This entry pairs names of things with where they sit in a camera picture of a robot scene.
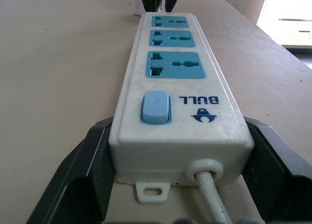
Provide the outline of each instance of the white power strip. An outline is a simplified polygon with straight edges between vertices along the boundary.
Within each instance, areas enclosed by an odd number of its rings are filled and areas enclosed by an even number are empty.
[[[146,13],[136,33],[109,137],[119,182],[141,203],[171,185],[216,185],[242,173],[254,141],[195,16]],[[161,189],[159,196],[145,189]]]

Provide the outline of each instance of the power switch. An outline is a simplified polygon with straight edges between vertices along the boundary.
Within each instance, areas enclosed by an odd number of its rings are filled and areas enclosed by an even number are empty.
[[[166,124],[169,121],[170,101],[165,91],[148,91],[143,99],[142,119],[149,124]]]

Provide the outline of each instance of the table surface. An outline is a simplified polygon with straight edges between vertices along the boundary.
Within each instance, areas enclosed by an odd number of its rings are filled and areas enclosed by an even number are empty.
[[[0,223],[25,223],[55,170],[114,114],[140,17],[131,0],[23,0],[0,12]],[[312,163],[312,71],[224,0],[179,0],[197,16],[244,116]],[[233,221],[260,218],[242,178],[221,187]],[[115,183],[108,221],[209,220],[196,187],[139,205]]]

